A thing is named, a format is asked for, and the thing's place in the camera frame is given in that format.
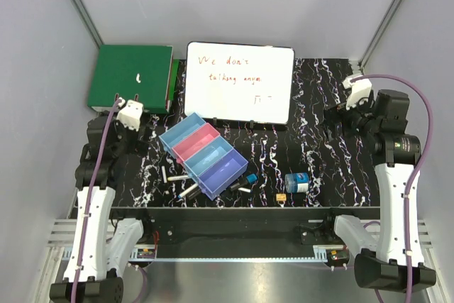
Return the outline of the light blue bin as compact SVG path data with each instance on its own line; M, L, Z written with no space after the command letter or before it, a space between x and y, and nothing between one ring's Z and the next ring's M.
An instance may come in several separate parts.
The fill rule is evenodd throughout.
M184 161L184 168L187 171L187 174L191 178L195 179L200 177L210 167L214 166L232 149L233 146L223 137L219 136L191 156L188 160Z
M180 143L197 129L201 128L205 123L205 120L197 113L189 115L159 136L164 150L170 152L176 144Z

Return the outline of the pink bin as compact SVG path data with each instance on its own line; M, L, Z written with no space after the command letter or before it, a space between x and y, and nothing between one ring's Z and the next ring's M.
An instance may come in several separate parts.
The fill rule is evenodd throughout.
M220 133L209 123L195 130L172 148L178 163L182 164L210 144Z

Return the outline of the blue gel jar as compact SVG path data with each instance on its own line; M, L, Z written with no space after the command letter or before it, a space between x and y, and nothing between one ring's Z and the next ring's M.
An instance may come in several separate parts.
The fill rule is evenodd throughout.
M287 193L307 193L309 191L309 176L305 172L286 174L284 183Z

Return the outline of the white dry-erase board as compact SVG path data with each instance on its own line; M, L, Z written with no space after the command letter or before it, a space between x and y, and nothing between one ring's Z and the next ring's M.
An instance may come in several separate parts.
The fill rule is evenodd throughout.
M184 112L204 119L286 124L294 49L190 42Z

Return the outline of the purple bin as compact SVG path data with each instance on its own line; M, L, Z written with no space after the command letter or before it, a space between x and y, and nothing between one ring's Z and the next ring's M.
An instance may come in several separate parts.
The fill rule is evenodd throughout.
M248 161L232 149L200 176L199 187L213 201L246 171L247 166Z

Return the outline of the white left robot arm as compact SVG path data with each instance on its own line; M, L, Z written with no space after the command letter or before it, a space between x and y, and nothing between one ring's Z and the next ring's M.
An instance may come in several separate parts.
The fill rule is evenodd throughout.
M122 169L119 159L146 150L139 116L99 116L87 124L87 144L75 171L77 222L70 261L51 302L122 302L123 273L136 243L153 236L145 214L122 218L107 236L111 207Z

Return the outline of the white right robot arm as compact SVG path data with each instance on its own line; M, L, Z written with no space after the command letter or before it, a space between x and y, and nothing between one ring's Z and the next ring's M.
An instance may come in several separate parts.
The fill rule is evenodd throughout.
M406 133L409 96L383 89L350 90L345 102L326 109L326 135L360 136L372 154L380 191L380 235L374 238L352 215L322 226L329 243L347 245L354 257L359 287L391 292L418 292L436 283L425 266L419 240L416 193L421 158L418 137Z

